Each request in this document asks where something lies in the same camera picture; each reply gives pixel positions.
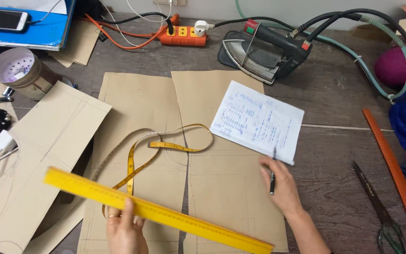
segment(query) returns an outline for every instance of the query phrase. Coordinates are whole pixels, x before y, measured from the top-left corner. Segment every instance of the handwritten notes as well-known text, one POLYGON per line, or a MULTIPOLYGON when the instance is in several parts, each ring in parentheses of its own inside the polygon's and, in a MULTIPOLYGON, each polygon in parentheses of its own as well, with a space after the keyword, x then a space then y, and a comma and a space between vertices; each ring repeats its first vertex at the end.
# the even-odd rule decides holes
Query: handwritten notes
POLYGON ((303 114, 297 107, 231 81, 210 130, 259 153, 294 165, 303 114))

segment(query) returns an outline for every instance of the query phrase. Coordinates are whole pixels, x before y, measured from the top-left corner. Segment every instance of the hand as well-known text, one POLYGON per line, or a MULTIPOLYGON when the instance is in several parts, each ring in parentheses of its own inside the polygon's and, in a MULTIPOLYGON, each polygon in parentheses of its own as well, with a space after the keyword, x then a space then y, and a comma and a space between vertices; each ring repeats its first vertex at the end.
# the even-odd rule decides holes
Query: hand
POLYGON ((109 207, 106 233, 111 254, 148 254, 148 245, 142 228, 145 219, 133 215, 134 203, 126 199, 125 209, 109 207))
POLYGON ((261 175, 268 192, 270 188, 269 171, 272 170, 275 174, 275 192, 274 195, 270 195, 270 198, 283 211, 284 216, 288 217, 304 211, 300 203, 296 182, 287 167, 279 160, 273 160, 268 156, 260 157, 259 165, 261 165, 261 175), (267 165, 270 170, 265 169, 263 165, 267 165))

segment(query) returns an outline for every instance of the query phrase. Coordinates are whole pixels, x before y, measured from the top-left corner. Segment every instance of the white wall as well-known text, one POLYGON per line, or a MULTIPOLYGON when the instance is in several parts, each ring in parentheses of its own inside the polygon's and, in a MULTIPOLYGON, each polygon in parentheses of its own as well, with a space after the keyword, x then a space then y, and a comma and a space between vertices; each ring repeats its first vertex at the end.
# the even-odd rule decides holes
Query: white wall
MULTIPOLYGON (((115 12, 133 13, 126 0, 102 0, 115 12)), ((152 0, 129 0, 138 13, 158 11, 152 0)), ((399 9, 406 0, 239 0, 242 12, 248 16, 267 16, 282 20, 292 26, 300 26, 307 20, 331 11, 343 11, 355 8, 375 9, 394 18, 406 17, 399 9)), ((168 14, 169 7, 161 4, 162 12, 168 14)), ((234 0, 187 0, 186 6, 172 6, 172 14, 181 17, 212 20, 239 19, 234 0)), ((341 19, 329 28, 348 30, 358 22, 341 19)))

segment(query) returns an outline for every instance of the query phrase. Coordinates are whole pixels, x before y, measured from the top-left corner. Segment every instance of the orange ruler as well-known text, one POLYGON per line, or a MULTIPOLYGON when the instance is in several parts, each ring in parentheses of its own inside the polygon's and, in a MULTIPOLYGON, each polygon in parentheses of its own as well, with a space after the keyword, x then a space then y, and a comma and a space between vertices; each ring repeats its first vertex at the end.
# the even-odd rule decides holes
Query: orange ruler
POLYGON ((383 132, 380 130, 379 125, 375 121, 374 117, 370 113, 369 109, 363 109, 363 114, 371 127, 372 133, 379 144, 380 150, 382 151, 383 157, 385 158, 386 164, 388 164, 391 176, 394 179, 394 183, 398 188, 398 192, 402 198, 403 205, 406 210, 406 180, 403 176, 402 170, 399 166, 399 162, 396 159, 394 153, 392 153, 391 147, 383 136, 383 132))

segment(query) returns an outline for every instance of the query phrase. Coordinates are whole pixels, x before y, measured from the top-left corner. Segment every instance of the power outlet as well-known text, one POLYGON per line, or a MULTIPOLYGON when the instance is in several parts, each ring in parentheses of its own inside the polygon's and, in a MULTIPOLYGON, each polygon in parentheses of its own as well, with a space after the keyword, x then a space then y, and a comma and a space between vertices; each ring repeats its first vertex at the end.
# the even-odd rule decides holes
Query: power outlet
MULTIPOLYGON (((168 0, 153 0, 153 3, 169 4, 168 0)), ((172 5, 186 5, 187 0, 172 0, 172 5)))

